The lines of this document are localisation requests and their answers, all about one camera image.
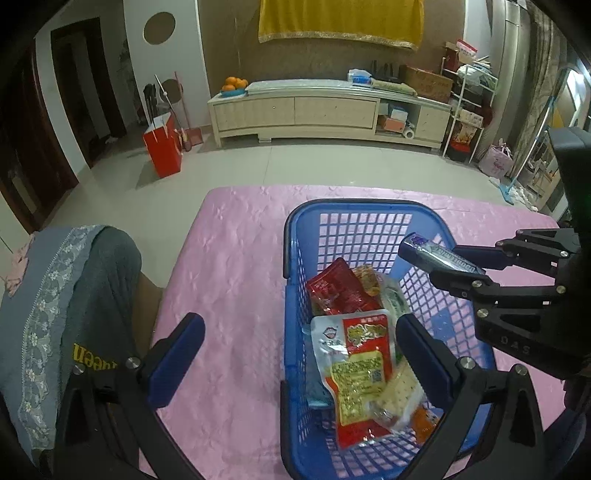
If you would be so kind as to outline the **clear cracker pack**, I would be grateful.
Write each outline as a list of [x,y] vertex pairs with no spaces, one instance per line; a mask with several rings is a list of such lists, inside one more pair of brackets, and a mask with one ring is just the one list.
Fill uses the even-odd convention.
[[424,399],[422,385],[408,360],[403,358],[373,404],[373,419],[391,432],[403,430]]

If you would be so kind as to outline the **orange cone snack pack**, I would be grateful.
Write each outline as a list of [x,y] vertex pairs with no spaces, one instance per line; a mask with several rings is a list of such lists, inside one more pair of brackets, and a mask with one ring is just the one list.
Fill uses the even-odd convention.
[[418,445],[424,445],[439,423],[439,417],[424,406],[419,406],[412,416],[411,427]]

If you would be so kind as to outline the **blue biscuit roll pack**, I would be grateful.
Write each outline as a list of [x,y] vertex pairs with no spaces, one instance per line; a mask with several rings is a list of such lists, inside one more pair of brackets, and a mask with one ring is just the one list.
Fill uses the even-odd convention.
[[486,274],[484,269],[416,232],[408,234],[401,241],[399,256],[427,273],[434,270],[449,270],[478,275]]

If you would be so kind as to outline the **red silver snack pouch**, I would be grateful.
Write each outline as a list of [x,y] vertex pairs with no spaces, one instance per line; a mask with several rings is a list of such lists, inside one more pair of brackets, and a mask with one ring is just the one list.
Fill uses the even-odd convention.
[[384,309],[311,319],[311,344],[322,384],[334,400],[341,450],[390,434],[373,419],[372,407],[394,371],[391,326]]

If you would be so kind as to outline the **blue egg yolk pastry bag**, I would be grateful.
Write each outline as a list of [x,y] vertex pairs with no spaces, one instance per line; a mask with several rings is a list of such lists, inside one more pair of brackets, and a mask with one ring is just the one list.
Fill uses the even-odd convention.
[[308,407],[315,410],[329,409],[334,406],[332,395],[322,384],[322,378],[318,371],[317,362],[314,358],[308,357],[305,360],[305,399]]

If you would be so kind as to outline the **small red snack pack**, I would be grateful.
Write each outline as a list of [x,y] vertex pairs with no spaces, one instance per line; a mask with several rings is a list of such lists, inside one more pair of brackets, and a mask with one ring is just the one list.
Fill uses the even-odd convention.
[[325,315],[381,309],[379,301],[363,289],[349,264],[336,258],[329,267],[305,283],[311,303]]

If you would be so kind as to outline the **orange yellow snack bag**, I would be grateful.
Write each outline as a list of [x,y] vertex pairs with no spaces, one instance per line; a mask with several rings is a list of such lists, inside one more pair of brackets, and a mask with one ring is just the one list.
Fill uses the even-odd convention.
[[371,265],[360,265],[353,269],[356,279],[360,281],[365,291],[370,297],[377,297],[381,294],[380,283],[376,271]]

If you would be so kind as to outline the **pink gift bag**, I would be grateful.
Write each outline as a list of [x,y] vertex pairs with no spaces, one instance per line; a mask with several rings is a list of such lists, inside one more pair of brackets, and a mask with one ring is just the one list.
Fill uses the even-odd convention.
[[491,145],[478,163],[479,170],[489,177],[503,179],[514,165],[513,155],[505,143]]

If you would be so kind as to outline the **pink tablecloth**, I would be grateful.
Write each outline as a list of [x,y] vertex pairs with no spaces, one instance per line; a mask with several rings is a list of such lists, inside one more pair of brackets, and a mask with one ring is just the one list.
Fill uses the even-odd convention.
[[204,344],[161,419],[208,479],[283,479],[283,345],[311,315],[305,281],[332,259],[390,273],[429,332],[457,355],[508,369],[513,358],[479,342],[471,306],[432,287],[398,258],[416,231],[451,245],[493,245],[551,217],[404,190],[335,186],[224,187],[209,192],[164,291],[154,335],[194,312]]

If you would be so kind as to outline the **white metal shelf rack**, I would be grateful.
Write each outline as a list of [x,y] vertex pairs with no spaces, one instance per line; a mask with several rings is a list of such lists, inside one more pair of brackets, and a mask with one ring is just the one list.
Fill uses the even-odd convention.
[[452,161],[469,164],[476,156],[486,127],[491,123],[498,78],[490,64],[442,59],[441,74],[452,80],[450,119],[442,153]]

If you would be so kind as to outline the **cream TV cabinet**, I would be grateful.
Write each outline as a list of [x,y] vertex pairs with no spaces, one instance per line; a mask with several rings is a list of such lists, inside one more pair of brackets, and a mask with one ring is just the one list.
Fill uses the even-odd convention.
[[253,82],[245,93],[208,101],[217,145],[229,138],[337,139],[384,142],[437,151],[451,107],[436,100],[341,80]]

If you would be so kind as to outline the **red paper bag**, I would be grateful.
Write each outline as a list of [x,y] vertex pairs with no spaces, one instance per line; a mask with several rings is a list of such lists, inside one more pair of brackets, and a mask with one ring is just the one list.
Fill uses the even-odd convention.
[[179,135],[170,113],[153,118],[143,134],[143,141],[159,178],[181,171]]

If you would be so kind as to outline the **standing air conditioner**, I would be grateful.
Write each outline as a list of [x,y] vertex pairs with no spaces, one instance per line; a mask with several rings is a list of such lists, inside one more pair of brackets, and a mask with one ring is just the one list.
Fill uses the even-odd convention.
[[491,25],[490,63],[497,78],[492,120],[480,140],[480,152],[499,139],[516,135],[524,106],[531,44],[531,16],[525,1],[488,1]]

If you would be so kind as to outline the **blue tissue pack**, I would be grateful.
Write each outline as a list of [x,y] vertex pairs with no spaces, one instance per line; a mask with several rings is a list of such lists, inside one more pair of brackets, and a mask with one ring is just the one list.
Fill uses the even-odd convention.
[[349,69],[348,81],[353,85],[370,86],[373,83],[372,74],[363,69]]

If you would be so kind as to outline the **plate of oranges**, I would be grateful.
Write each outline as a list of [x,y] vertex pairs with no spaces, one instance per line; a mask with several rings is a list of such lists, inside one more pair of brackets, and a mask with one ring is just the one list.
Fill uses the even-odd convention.
[[235,97],[246,93],[249,81],[238,77],[228,77],[221,87],[222,97]]

